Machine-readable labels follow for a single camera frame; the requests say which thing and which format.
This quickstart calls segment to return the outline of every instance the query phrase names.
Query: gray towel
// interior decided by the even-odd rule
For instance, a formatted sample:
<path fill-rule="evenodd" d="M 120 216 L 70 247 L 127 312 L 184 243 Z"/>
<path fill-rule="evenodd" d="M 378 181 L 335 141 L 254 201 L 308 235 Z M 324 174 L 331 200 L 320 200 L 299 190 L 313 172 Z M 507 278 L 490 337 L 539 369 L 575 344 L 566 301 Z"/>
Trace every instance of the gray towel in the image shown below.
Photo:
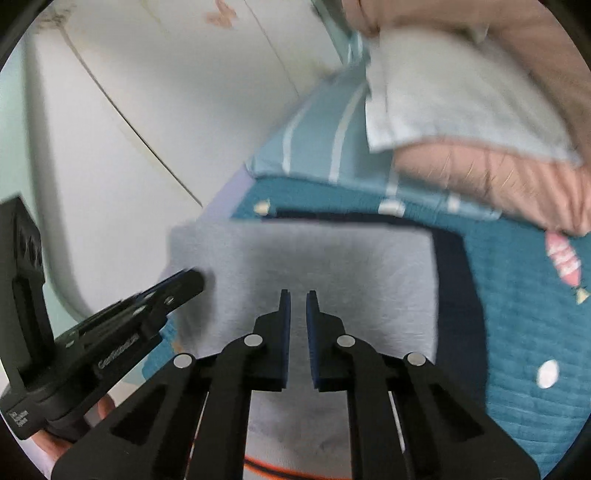
<path fill-rule="evenodd" d="M 382 353 L 437 348 L 437 270 L 428 231 L 386 226 L 196 222 L 171 236 L 170 271 L 196 267 L 206 291 L 176 315 L 178 340 L 197 357 L 218 353 L 291 292 L 290 368 L 283 393 L 253 393 L 246 454 L 315 475 L 350 477 L 344 393 L 313 390 L 306 293 L 348 333 Z"/>

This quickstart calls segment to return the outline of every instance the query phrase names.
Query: teal quilted fabric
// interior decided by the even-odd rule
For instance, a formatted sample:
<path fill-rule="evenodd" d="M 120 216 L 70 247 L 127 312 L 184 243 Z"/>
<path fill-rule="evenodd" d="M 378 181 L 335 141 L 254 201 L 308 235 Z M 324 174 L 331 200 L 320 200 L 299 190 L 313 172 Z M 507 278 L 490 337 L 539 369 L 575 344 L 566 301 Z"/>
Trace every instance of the teal quilted fabric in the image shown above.
<path fill-rule="evenodd" d="M 332 212 L 378 211 L 381 197 L 294 179 L 257 181 L 235 218 L 257 218 L 253 206 Z M 562 458 L 591 413 L 591 299 L 577 305 L 545 254 L 544 232 L 501 219 L 479 222 L 407 205 L 405 216 L 464 236 L 485 308 L 489 346 L 488 413 L 546 475 Z M 591 236 L 572 239 L 591 287 Z M 558 381 L 538 387 L 548 360 Z"/>

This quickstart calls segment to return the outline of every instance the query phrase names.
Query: white cloth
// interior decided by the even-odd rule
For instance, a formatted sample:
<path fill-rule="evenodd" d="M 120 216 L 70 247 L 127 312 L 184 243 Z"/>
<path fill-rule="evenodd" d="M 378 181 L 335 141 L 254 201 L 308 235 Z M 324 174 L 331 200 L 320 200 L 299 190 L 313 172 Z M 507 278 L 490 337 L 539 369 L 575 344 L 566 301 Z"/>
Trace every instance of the white cloth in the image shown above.
<path fill-rule="evenodd" d="M 557 109 L 493 39 L 405 27 L 369 50 L 372 151 L 452 137 L 580 164 Z"/>

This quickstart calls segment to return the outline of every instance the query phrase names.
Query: person's finger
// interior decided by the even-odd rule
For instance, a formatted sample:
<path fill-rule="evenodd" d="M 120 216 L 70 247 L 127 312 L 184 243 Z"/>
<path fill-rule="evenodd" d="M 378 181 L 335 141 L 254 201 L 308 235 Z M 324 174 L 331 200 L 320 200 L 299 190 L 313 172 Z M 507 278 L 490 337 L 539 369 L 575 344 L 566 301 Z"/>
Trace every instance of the person's finger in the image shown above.
<path fill-rule="evenodd" d="M 105 395 L 96 404 L 96 409 L 99 413 L 99 418 L 103 420 L 109 413 L 115 409 L 115 402 L 110 395 Z"/>
<path fill-rule="evenodd" d="M 35 444 L 41 450 L 48 454 L 51 460 L 54 462 L 57 462 L 59 457 L 66 453 L 72 446 L 70 442 L 54 437 L 45 430 L 40 430 L 39 432 L 33 434 L 31 438 L 33 439 L 33 442 L 35 442 Z"/>

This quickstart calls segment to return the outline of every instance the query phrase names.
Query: striped blue fabric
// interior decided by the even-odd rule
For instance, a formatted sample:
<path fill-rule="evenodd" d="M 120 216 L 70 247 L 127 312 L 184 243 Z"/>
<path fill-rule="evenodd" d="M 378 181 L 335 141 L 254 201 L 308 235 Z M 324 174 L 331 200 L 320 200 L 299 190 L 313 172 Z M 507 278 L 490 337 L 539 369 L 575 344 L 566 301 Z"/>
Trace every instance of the striped blue fabric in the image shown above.
<path fill-rule="evenodd" d="M 349 49 L 353 59 L 363 52 L 363 44 L 357 43 Z M 497 210 L 398 175 L 392 151 L 371 153 L 365 125 L 368 92 L 365 62 L 357 60 L 316 89 L 251 158 L 249 172 L 257 178 L 293 177 L 342 186 L 479 220 L 500 217 Z"/>

